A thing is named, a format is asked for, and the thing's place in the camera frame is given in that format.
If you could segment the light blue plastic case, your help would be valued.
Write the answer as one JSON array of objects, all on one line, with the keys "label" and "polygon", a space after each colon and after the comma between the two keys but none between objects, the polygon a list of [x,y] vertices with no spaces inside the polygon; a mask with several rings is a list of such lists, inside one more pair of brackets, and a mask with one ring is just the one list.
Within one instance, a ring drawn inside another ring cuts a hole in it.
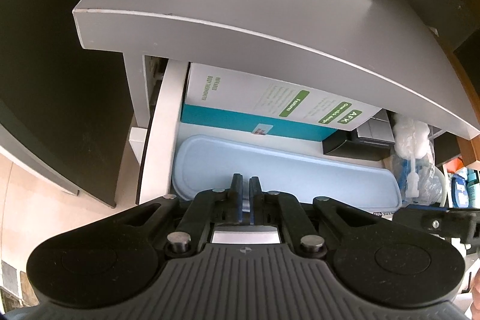
[{"label": "light blue plastic case", "polygon": [[310,203],[328,196],[370,213],[393,213],[402,204],[393,174],[382,168],[361,166],[320,157],[196,135],[176,151],[172,184],[179,196],[228,188],[233,175],[245,181],[257,176],[265,192],[279,191]]}]

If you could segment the grey white drawer cabinet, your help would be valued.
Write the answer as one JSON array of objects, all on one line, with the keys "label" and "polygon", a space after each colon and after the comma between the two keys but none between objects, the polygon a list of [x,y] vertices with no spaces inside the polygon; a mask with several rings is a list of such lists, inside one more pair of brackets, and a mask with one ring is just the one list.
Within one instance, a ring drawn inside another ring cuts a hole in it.
[{"label": "grey white drawer cabinet", "polygon": [[188,66],[244,71],[408,115],[471,140],[473,92],[405,0],[81,0],[81,45],[120,52],[148,131],[137,197],[168,193]]}]

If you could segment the blue wet wipes pack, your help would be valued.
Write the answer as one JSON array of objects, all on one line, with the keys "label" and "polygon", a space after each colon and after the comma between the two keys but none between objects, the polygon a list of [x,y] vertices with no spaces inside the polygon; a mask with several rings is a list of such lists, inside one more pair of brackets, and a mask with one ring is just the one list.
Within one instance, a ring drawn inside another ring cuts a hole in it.
[{"label": "blue wet wipes pack", "polygon": [[479,171],[463,167],[452,175],[451,182],[455,208],[479,209]]}]

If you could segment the orange snack packet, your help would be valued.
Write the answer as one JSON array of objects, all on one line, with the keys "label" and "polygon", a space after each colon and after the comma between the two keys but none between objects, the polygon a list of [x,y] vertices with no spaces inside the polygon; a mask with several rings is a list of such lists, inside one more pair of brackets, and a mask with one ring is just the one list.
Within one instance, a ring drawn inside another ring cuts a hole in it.
[{"label": "orange snack packet", "polygon": [[465,167],[461,157],[455,157],[454,159],[445,163],[444,166],[447,172],[451,174],[455,174],[457,171]]}]

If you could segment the white cotton in bag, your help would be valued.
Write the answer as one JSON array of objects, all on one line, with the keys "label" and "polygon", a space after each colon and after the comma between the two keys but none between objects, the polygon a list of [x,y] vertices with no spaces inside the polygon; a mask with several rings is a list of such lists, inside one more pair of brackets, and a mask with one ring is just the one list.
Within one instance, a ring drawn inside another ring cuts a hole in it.
[{"label": "white cotton in bag", "polygon": [[435,165],[428,124],[393,115],[394,153],[391,166],[405,205],[445,206],[445,176]]}]

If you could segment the white teal thermometer box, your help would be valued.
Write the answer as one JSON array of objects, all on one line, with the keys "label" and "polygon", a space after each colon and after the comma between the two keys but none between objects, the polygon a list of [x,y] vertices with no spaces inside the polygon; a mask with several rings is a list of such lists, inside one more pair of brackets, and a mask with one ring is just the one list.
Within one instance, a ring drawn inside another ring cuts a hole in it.
[{"label": "white teal thermometer box", "polygon": [[320,89],[199,63],[187,78],[181,119],[263,136],[322,141],[381,109]]}]

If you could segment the small black box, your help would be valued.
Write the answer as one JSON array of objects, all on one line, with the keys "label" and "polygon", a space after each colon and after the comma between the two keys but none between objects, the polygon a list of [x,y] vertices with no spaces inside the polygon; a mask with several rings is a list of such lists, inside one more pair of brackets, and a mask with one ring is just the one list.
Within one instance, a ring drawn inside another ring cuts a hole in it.
[{"label": "small black box", "polygon": [[395,138],[388,112],[380,110],[353,131],[337,130],[322,141],[323,154],[367,161],[391,155]]}]

